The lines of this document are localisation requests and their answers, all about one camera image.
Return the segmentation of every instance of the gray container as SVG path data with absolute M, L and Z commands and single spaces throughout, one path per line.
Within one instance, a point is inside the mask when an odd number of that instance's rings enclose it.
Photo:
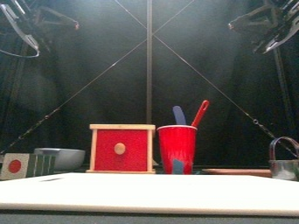
M 82 167 L 86 157 L 85 150 L 38 148 L 34 154 L 55 156 L 55 171 L 75 171 Z
M 277 160 L 277 144 L 282 143 L 282 140 L 292 143 L 296 149 L 297 159 L 293 160 Z M 270 144 L 270 171 L 274 179 L 299 180 L 299 160 L 298 160 L 299 144 L 288 136 L 277 138 Z

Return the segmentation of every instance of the red wooden box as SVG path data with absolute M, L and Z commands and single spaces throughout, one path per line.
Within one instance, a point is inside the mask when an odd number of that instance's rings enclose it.
M 90 128 L 93 143 L 87 172 L 155 173 L 154 125 L 91 124 Z

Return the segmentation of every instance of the cup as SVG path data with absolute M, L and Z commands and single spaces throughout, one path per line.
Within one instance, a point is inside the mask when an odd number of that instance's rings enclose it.
M 197 130 L 189 125 L 169 125 L 158 128 L 166 174 L 193 174 Z

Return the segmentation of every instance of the black backdrop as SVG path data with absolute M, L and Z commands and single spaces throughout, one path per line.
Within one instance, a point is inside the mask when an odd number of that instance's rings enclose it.
M 197 165 L 268 166 L 272 138 L 241 109 L 278 137 L 298 138 L 298 127 L 290 128 L 286 119 L 292 116 L 298 122 L 298 35 L 281 50 L 293 106 L 288 114 L 274 52 L 254 54 L 246 37 L 229 29 L 229 22 L 262 2 L 154 0 L 151 123 L 157 127 L 174 124 L 175 105 L 191 123 L 202 101 L 210 100 L 198 131 Z M 6 149 L 63 105 L 7 152 L 77 148 L 87 151 L 89 162 L 93 123 L 147 122 L 147 1 L 43 3 L 78 20 L 81 28 L 57 32 L 51 52 L 42 51 L 37 59 L 0 55 L 0 146 Z M 31 53 L 14 34 L 2 35 L 2 47 Z M 154 158 L 161 162 L 158 136 Z

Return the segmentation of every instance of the red dot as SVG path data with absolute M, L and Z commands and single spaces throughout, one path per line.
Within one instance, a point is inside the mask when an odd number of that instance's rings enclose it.
M 9 171 L 11 173 L 18 173 L 22 170 L 22 166 L 23 166 L 23 164 L 22 164 L 21 160 L 14 160 L 11 162 L 11 164 L 9 165 Z

